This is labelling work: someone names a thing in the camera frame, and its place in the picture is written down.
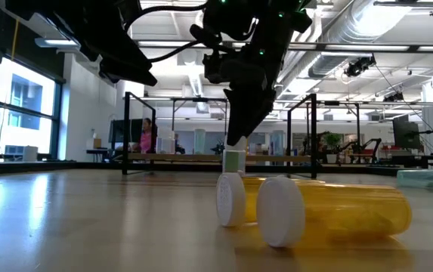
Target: woman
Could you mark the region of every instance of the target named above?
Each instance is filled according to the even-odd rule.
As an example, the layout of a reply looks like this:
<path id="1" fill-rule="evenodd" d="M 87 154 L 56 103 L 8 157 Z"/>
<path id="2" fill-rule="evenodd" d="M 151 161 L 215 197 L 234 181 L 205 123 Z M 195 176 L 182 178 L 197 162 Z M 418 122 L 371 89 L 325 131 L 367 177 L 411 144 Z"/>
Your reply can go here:
<path id="1" fill-rule="evenodd" d="M 142 135 L 141 135 L 141 143 L 139 146 L 141 147 L 141 153 L 152 153 L 150 149 L 150 144 L 152 142 L 152 121 L 149 118 L 144 118 L 142 122 Z"/>

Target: box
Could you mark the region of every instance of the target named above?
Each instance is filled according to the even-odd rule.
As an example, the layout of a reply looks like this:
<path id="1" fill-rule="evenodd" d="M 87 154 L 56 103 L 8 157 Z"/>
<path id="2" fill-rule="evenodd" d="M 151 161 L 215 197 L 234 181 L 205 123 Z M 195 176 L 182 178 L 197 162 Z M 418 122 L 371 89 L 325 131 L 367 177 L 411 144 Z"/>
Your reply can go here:
<path id="1" fill-rule="evenodd" d="M 102 139 L 92 138 L 87 140 L 87 149 L 97 149 L 102 147 Z"/>

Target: pink shirt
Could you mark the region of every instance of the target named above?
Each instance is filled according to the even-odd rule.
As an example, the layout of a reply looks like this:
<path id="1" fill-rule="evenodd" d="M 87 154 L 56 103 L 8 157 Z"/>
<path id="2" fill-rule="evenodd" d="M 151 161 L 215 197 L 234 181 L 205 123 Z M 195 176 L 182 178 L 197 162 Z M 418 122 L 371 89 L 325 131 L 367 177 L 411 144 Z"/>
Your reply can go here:
<path id="1" fill-rule="evenodd" d="M 150 151 L 151 133 L 144 132 L 141 135 L 141 153 L 148 153 Z"/>

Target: computer monitor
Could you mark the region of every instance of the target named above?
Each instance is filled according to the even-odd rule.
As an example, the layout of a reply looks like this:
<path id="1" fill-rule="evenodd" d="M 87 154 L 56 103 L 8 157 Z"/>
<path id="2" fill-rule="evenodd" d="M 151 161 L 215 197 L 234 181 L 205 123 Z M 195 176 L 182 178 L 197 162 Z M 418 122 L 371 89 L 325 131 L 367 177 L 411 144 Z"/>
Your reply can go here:
<path id="1" fill-rule="evenodd" d="M 138 143 L 141 141 L 142 119 L 131 119 L 129 130 L 129 142 Z M 122 143 L 124 141 L 124 120 L 113 120 L 110 123 L 109 143 Z"/>
<path id="2" fill-rule="evenodd" d="M 419 149 L 421 147 L 418 124 L 394 119 L 392 127 L 396 147 L 404 149 Z"/>

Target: potted plant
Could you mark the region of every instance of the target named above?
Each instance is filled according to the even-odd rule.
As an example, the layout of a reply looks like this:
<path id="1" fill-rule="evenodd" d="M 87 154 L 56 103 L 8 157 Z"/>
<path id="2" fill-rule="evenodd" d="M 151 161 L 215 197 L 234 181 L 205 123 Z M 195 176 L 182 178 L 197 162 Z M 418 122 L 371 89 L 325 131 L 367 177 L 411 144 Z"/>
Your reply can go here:
<path id="1" fill-rule="evenodd" d="M 339 154 L 339 146 L 342 142 L 342 135 L 329 133 L 324 135 L 324 140 L 327 144 L 327 163 L 336 163 L 337 154 Z"/>

